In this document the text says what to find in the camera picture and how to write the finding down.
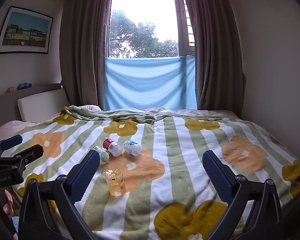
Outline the transparent yellow plastic cup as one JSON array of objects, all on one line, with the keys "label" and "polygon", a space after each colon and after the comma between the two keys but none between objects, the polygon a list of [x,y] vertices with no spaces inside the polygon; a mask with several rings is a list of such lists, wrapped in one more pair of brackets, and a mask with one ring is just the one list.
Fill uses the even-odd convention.
[{"label": "transparent yellow plastic cup", "polygon": [[112,196],[121,196],[126,192],[123,172],[118,168],[110,168],[104,173],[109,192]]}]

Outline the pink pillow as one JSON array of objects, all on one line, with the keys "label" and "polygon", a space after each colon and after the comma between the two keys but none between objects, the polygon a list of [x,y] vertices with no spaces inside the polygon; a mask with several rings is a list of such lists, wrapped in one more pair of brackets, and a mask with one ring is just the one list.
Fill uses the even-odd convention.
[{"label": "pink pillow", "polygon": [[24,128],[36,125],[33,122],[23,122],[19,120],[9,121],[8,123],[0,126],[0,140],[8,139],[15,133],[21,131]]}]

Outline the grey headboard shelf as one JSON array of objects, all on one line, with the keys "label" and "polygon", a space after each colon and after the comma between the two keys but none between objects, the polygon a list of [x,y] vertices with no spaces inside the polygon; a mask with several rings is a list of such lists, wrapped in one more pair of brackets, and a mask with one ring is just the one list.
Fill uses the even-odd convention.
[{"label": "grey headboard shelf", "polygon": [[0,96],[0,126],[13,120],[21,121],[21,115],[17,105],[18,99],[38,93],[61,89],[60,83],[39,85],[27,89],[17,90]]}]

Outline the white headboard cushion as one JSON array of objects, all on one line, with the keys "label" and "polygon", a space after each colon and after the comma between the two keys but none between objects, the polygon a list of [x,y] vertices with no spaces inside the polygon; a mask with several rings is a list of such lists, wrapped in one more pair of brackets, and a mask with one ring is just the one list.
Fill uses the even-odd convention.
[{"label": "white headboard cushion", "polygon": [[38,123],[60,113],[69,103],[62,88],[18,99],[17,105],[23,122]]}]

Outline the small orange toy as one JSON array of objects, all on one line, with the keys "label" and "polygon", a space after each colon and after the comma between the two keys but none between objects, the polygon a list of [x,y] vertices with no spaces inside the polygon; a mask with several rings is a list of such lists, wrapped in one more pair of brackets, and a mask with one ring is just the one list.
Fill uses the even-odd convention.
[{"label": "small orange toy", "polygon": [[15,91],[15,87],[8,87],[6,93],[11,93]]}]

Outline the blue toy car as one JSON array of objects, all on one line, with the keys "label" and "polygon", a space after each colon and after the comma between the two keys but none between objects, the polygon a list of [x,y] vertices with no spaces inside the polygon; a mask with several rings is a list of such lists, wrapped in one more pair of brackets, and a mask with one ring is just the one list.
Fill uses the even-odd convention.
[{"label": "blue toy car", "polygon": [[21,83],[18,85],[17,90],[27,89],[31,87],[32,87],[32,83]]}]

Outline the green label white bottle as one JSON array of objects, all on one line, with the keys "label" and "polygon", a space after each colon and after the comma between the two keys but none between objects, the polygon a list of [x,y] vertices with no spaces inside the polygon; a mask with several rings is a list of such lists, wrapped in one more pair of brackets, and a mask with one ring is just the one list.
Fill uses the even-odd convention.
[{"label": "green label white bottle", "polygon": [[104,148],[97,145],[92,145],[90,149],[96,151],[99,154],[101,165],[104,165],[109,161],[109,153]]}]

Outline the red label white bottle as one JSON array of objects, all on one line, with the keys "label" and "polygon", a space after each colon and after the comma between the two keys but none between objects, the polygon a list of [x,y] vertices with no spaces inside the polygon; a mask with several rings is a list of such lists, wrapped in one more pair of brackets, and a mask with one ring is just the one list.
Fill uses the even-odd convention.
[{"label": "red label white bottle", "polygon": [[110,139],[108,137],[105,137],[102,140],[102,147],[109,152],[113,157],[118,157],[122,154],[122,146],[115,142],[113,139]]}]

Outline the blue label white bottle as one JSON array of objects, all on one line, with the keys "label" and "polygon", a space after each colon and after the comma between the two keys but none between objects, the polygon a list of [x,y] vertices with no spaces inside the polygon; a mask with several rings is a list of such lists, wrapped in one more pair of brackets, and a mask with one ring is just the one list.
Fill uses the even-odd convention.
[{"label": "blue label white bottle", "polygon": [[126,140],[123,143],[123,152],[127,152],[132,156],[138,156],[142,150],[142,147],[139,143],[132,140]]}]

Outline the floral striped blanket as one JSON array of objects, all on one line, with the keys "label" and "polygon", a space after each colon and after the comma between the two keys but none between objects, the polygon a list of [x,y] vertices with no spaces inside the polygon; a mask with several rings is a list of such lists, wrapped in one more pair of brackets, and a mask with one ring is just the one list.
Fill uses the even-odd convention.
[{"label": "floral striped blanket", "polygon": [[[282,207],[300,194],[300,160],[263,127],[229,111],[69,106],[16,134],[23,142],[5,157],[36,144],[44,150],[27,165],[24,182],[14,186],[19,198],[30,179],[67,174],[105,137],[141,145],[138,156],[123,153],[101,165],[76,203],[99,239],[204,239],[226,209],[202,166],[208,150],[250,181],[273,180]],[[109,192],[104,173],[110,168],[123,172],[121,196]]]}]

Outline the framed houses picture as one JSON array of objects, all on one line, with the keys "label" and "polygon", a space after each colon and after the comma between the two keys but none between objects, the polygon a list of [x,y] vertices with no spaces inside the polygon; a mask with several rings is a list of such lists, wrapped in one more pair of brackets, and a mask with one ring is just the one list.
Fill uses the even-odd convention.
[{"label": "framed houses picture", "polygon": [[47,54],[53,17],[11,6],[0,33],[0,54]]}]

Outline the right brown curtain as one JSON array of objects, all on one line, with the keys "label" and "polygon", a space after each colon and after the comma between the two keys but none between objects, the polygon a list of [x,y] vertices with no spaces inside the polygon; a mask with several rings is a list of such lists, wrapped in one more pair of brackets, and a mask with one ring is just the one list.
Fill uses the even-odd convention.
[{"label": "right brown curtain", "polygon": [[242,115],[244,74],[239,35],[229,0],[186,0],[195,41],[198,109]]}]

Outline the brown curtain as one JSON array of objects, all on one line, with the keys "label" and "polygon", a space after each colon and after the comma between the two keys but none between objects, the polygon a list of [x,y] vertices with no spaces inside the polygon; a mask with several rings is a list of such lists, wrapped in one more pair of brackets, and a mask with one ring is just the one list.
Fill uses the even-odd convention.
[{"label": "brown curtain", "polygon": [[229,0],[186,0],[195,41],[198,109],[242,115],[244,74],[239,35]]},{"label": "brown curtain", "polygon": [[59,55],[72,105],[103,107],[109,5],[110,0],[64,0]]}]

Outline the left brown curtain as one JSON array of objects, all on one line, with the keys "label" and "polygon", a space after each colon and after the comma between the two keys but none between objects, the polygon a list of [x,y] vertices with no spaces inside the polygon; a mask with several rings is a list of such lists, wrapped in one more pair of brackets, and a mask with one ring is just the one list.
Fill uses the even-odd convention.
[{"label": "left brown curtain", "polygon": [[72,105],[103,107],[109,5],[110,0],[64,0],[59,55]]}]

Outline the light blue hanging cloth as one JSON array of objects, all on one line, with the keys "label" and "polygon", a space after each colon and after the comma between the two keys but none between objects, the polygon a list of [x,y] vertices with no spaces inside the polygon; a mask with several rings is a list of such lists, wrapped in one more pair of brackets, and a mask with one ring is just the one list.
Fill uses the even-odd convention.
[{"label": "light blue hanging cloth", "polygon": [[105,60],[105,111],[197,109],[194,56]]}]

